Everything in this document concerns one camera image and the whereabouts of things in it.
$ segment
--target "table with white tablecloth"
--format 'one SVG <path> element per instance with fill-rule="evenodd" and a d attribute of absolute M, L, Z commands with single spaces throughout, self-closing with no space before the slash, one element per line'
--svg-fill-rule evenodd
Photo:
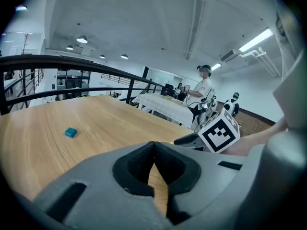
<path fill-rule="evenodd" d="M 138 95 L 133 102 L 140 103 L 139 109 L 142 109 L 144 105 L 152 109 L 152 114 L 156 111 L 188 128 L 192 125 L 192 112 L 182 101 L 173 99 L 170 96 L 163 96 L 159 93 L 146 93 Z"/>

